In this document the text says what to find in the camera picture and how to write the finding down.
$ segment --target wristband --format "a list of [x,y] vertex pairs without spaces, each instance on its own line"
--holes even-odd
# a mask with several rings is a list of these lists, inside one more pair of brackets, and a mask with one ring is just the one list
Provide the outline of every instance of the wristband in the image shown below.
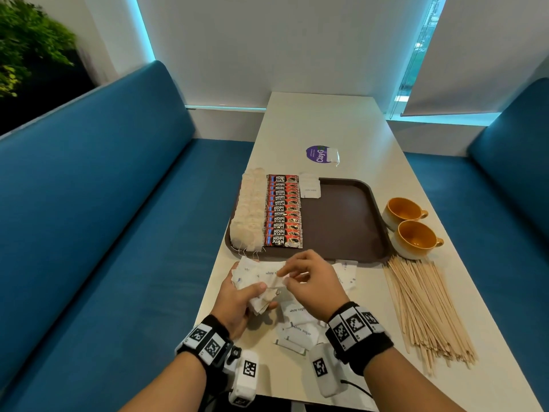
[[348,363],[359,376],[370,360],[393,346],[372,313],[354,302],[347,302],[334,312],[328,326],[326,337],[337,358]]
[[208,315],[175,348],[175,355],[183,352],[193,354],[204,366],[208,380],[211,380],[210,377],[223,371],[232,346],[229,331],[216,317]]

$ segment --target brown tray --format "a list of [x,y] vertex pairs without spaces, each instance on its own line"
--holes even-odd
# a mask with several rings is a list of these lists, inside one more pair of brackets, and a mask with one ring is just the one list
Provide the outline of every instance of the brown tray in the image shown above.
[[[327,260],[356,260],[367,264],[386,262],[393,246],[370,187],[356,179],[319,180],[321,197],[301,199],[303,249],[264,247],[264,251],[255,255],[250,251],[240,251],[240,254],[259,257],[260,260],[287,259],[300,251],[313,249]],[[238,254],[230,244],[229,228],[225,233],[225,244]]]

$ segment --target blue bench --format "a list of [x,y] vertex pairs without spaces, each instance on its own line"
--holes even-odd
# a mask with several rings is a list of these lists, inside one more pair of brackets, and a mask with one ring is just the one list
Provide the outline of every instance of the blue bench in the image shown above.
[[191,328],[252,143],[153,62],[0,138],[2,411],[115,411]]
[[468,158],[406,154],[544,410],[549,410],[548,115],[544,78],[480,134]]

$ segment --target left hand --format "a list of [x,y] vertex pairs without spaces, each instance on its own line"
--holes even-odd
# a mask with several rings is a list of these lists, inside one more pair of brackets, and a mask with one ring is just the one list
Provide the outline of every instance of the left hand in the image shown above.
[[[234,287],[231,281],[233,277],[232,270],[236,269],[237,266],[238,262],[233,265],[229,270],[229,274],[221,283],[214,308],[211,310],[211,314],[229,331],[230,339],[233,341],[244,333],[250,319],[248,302],[250,299],[260,296],[267,289],[267,285],[263,282],[251,284],[241,290]],[[278,302],[271,302],[267,309],[274,309],[277,306]]]

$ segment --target hand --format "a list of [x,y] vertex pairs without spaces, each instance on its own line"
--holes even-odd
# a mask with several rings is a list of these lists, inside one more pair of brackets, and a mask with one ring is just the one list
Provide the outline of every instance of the hand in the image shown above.
[[[211,310],[211,314],[229,331],[231,340],[239,338],[246,329],[250,319],[250,310],[248,309],[250,299],[257,298],[267,289],[267,285],[263,282],[251,284],[241,290],[234,287],[231,281],[233,278],[232,270],[236,269],[237,266],[238,262],[233,265],[229,270],[229,274],[221,283],[214,308]],[[267,309],[274,309],[277,306],[277,302],[271,302]]]
[[288,259],[277,272],[286,288],[318,320],[327,322],[349,298],[332,265],[313,250],[302,251]]

